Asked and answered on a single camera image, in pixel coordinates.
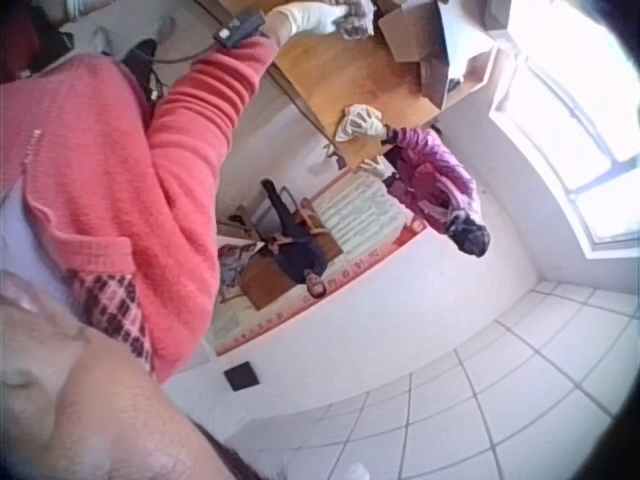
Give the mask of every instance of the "man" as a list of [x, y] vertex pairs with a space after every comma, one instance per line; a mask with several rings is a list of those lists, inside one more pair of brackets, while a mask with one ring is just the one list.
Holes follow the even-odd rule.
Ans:
[[342, 138], [372, 136], [394, 145], [381, 160], [365, 160], [360, 170], [380, 179], [387, 191], [436, 232], [447, 235], [463, 253], [482, 257], [491, 236], [480, 214], [476, 182], [442, 143], [437, 129], [392, 128], [380, 112], [354, 105], [339, 131]]
[[260, 183], [267, 192], [282, 226], [282, 233], [276, 233], [274, 240], [267, 245], [274, 254], [274, 260], [291, 281], [306, 285], [309, 295], [313, 298], [324, 297], [327, 287], [320, 277], [327, 270], [326, 255], [316, 245], [311, 233], [295, 222], [273, 182], [265, 179]]

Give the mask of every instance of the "white tile floor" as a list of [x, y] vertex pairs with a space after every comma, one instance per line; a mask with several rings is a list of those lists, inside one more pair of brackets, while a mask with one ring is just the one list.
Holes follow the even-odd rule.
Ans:
[[360, 396], [253, 420], [230, 444], [269, 475], [563, 480], [640, 367], [638, 298], [541, 282], [455, 351]]

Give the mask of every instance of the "person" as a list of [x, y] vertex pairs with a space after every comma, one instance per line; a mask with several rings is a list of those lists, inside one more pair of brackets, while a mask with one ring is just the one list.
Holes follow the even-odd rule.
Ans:
[[0, 477], [262, 480], [181, 412], [121, 344], [0, 277]]
[[321, 277], [327, 270], [327, 256], [315, 243], [311, 233], [296, 223], [273, 182], [265, 179], [261, 183], [282, 227], [282, 233], [277, 233], [275, 239], [268, 243], [274, 260], [292, 282], [306, 285], [307, 292], [313, 298], [324, 297], [327, 286]]
[[[79, 3], [84, 12], [91, 2]], [[259, 35], [195, 61], [153, 116], [133, 75], [104, 55], [3, 84], [4, 268], [166, 381], [211, 322], [215, 192], [238, 119], [291, 36], [331, 33], [347, 13], [320, 2], [275, 8]]]
[[351, 136], [368, 135], [394, 145], [384, 157], [365, 160], [360, 170], [380, 179], [390, 195], [447, 235], [463, 253], [482, 257], [491, 235], [480, 213], [476, 182], [442, 143], [434, 128], [392, 128], [372, 109], [354, 109], [359, 121], [348, 122]]

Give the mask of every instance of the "window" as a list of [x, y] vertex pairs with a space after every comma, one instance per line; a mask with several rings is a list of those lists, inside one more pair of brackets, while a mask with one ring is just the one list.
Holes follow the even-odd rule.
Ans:
[[595, 248], [637, 242], [637, 73], [605, 29], [563, 1], [518, 32], [523, 55], [498, 109], [549, 163]]

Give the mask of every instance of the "floor tile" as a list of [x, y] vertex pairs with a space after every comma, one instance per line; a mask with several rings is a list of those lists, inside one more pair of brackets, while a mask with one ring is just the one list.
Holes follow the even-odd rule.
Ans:
[[249, 446], [265, 450], [296, 449], [309, 438], [314, 427], [313, 423], [270, 419], [263, 428], [254, 433]]
[[269, 478], [278, 478], [278, 475], [287, 471], [287, 466], [294, 454], [294, 450], [262, 452], [253, 467]]
[[571, 285], [570, 283], [561, 283], [553, 291], [554, 295], [559, 297], [575, 300], [576, 302], [584, 302], [593, 292], [593, 288], [581, 287], [579, 285]]
[[305, 446], [346, 442], [360, 412], [344, 413], [320, 420]]
[[232, 435], [227, 443], [236, 450], [261, 450], [269, 445], [272, 431], [269, 420], [251, 420], [239, 432]]
[[380, 388], [376, 388], [369, 392], [366, 406], [376, 405], [377, 403], [384, 402], [389, 398], [395, 397], [401, 393], [409, 391], [409, 376], [402, 377], [395, 382], [383, 385]]
[[298, 450], [287, 468], [287, 480], [327, 480], [343, 445]]
[[505, 480], [566, 480], [587, 458], [609, 418], [574, 391], [531, 427], [498, 445]]
[[494, 442], [543, 414], [573, 385], [538, 355], [478, 396]]
[[529, 292], [518, 300], [509, 310], [500, 315], [498, 320], [507, 327], [513, 327], [527, 316], [531, 310], [542, 303], [545, 298], [547, 298], [547, 296], [542, 293]]
[[458, 355], [460, 355], [462, 361], [465, 361], [467, 358], [472, 357], [487, 345], [500, 338], [500, 336], [504, 335], [506, 331], [507, 330], [502, 325], [496, 322], [491, 322], [476, 335], [460, 345], [456, 349], [458, 350]]
[[579, 303], [558, 297], [547, 297], [513, 327], [534, 347], [540, 348], [557, 333], [581, 307]]
[[416, 388], [458, 365], [458, 357], [449, 352], [412, 373], [411, 388]]
[[475, 399], [409, 427], [402, 476], [419, 475], [489, 447]]
[[623, 405], [640, 368], [640, 331], [632, 321], [602, 363], [585, 379], [582, 386], [611, 412]]
[[613, 345], [628, 317], [583, 307], [542, 352], [576, 381], [581, 381]]
[[493, 452], [485, 452], [453, 467], [439, 470], [415, 480], [499, 480]]
[[462, 367], [443, 373], [411, 392], [410, 421], [415, 422], [473, 396]]
[[628, 293], [609, 292], [607, 290], [596, 290], [596, 293], [587, 301], [589, 305], [606, 308], [623, 315], [633, 315], [638, 308], [638, 296]]
[[550, 282], [548, 280], [542, 280], [535, 287], [533, 287], [533, 289], [536, 292], [551, 293], [551, 292], [553, 292], [553, 289], [556, 288], [557, 285], [558, 284], [556, 282]]
[[481, 392], [534, 354], [512, 333], [507, 333], [464, 362], [476, 392]]
[[331, 480], [344, 480], [345, 473], [354, 463], [364, 465], [372, 479], [397, 480], [404, 433], [401, 429], [347, 443]]
[[362, 405], [364, 405], [364, 401], [367, 398], [367, 394], [363, 393], [362, 395], [358, 395], [357, 397], [348, 398], [347, 400], [343, 400], [342, 402], [334, 403], [329, 408], [329, 411], [325, 416], [331, 417], [333, 415], [339, 415], [341, 413], [353, 412], [355, 410], [360, 410]]
[[365, 408], [356, 423], [351, 438], [358, 439], [391, 430], [407, 423], [409, 394], [405, 393], [386, 402]]

